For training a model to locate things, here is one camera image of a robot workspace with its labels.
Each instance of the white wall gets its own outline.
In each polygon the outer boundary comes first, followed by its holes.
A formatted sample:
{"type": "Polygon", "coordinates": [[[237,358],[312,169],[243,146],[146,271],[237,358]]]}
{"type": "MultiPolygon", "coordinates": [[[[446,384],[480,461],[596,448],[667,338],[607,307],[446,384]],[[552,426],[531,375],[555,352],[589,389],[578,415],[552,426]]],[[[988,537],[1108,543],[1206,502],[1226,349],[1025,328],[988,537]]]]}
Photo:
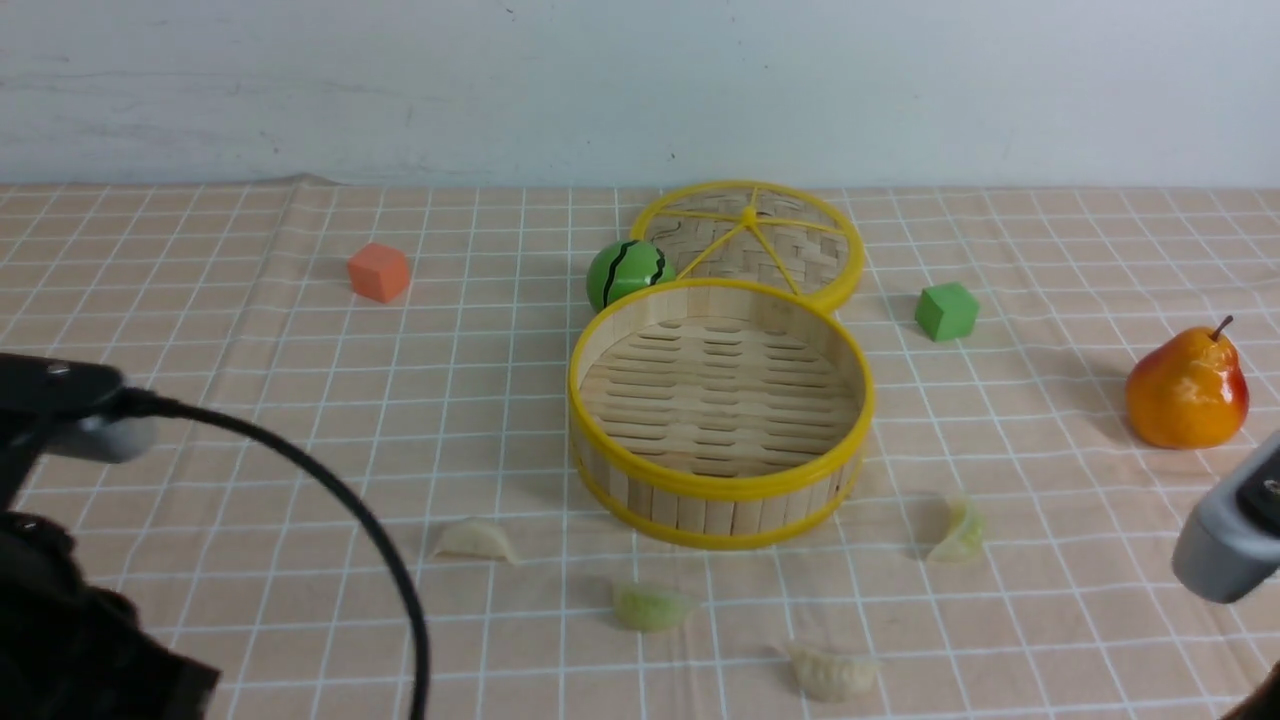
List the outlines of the white wall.
{"type": "Polygon", "coordinates": [[[0,182],[1280,186],[1276,0],[0,0],[0,182]]]}

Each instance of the steamer basket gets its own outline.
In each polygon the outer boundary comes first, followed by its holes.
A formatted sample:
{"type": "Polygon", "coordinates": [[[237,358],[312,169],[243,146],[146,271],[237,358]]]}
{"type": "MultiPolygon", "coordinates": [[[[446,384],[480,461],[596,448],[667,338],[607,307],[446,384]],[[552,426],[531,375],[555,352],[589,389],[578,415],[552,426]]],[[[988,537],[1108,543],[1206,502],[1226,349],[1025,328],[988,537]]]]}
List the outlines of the steamer basket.
{"type": "Polygon", "coordinates": [[[568,370],[570,442],[588,489],[676,544],[763,547],[852,489],[870,369],[795,296],[701,278],[655,286],[586,327],[568,370]]]}
{"type": "Polygon", "coordinates": [[[754,281],[835,313],[863,272],[858,229],[823,200],[780,184],[727,181],[659,197],[631,228],[684,277],[754,281]]]}

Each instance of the toy watermelon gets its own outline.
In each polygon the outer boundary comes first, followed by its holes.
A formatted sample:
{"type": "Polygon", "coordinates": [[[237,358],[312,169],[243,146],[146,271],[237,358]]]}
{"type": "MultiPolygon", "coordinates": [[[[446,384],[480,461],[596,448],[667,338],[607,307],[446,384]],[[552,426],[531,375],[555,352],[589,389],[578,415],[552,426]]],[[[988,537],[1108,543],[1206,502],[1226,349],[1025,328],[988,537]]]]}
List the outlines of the toy watermelon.
{"type": "Polygon", "coordinates": [[[599,313],[609,304],[646,287],[667,282],[676,270],[649,242],[627,240],[605,247],[586,270],[586,297],[599,313]]]}

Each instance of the black cable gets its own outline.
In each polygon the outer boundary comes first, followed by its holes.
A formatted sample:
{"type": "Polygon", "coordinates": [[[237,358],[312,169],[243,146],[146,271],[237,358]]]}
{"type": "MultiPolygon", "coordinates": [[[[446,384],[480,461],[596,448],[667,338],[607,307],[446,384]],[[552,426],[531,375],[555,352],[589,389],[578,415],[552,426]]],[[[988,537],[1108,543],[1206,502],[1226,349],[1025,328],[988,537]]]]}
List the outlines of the black cable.
{"type": "Polygon", "coordinates": [[[410,577],[408,569],[404,566],[404,561],[401,559],[399,552],[396,551],[396,546],[392,543],[392,539],[387,536],[387,530],[383,529],[378,518],[374,516],[367,507],[365,507],[365,503],[360,501],[360,497],[315,457],[311,457],[300,447],[271,430],[216,410],[206,410],[204,407],[187,405],[186,402],[178,400],[161,397],[151,391],[131,388],[127,392],[129,393],[129,397],[125,402],[124,410],[131,415],[154,415],[160,418],[192,420],[244,436],[252,441],[262,443],[275,452],[279,452],[308,475],[319,480],[325,489],[333,493],[343,507],[356,516],[356,520],[358,520],[361,527],[365,528],[365,532],[369,533],[369,538],[374,541],[374,546],[378,548],[378,552],[381,553],[383,561],[387,562],[387,568],[392,573],[392,579],[396,580],[396,588],[399,591],[401,600],[404,602],[404,611],[408,612],[408,623],[413,634],[415,665],[413,694],[410,702],[408,717],[410,720],[425,720],[426,693],[431,675],[431,648],[430,638],[426,634],[426,619],[422,612],[422,603],[417,597],[417,589],[413,587],[413,579],[410,577]]]}

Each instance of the bamboo steamer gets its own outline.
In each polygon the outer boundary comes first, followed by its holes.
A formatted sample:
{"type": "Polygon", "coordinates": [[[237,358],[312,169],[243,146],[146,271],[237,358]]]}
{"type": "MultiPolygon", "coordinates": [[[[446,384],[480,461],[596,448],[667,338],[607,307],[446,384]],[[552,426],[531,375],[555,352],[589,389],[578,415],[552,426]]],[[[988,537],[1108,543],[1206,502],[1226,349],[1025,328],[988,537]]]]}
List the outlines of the bamboo steamer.
{"type": "Polygon", "coordinates": [[[694,278],[605,307],[570,360],[588,489],[658,539],[745,550],[803,533],[852,489],[874,410],[829,314],[759,282],[694,278]]]}

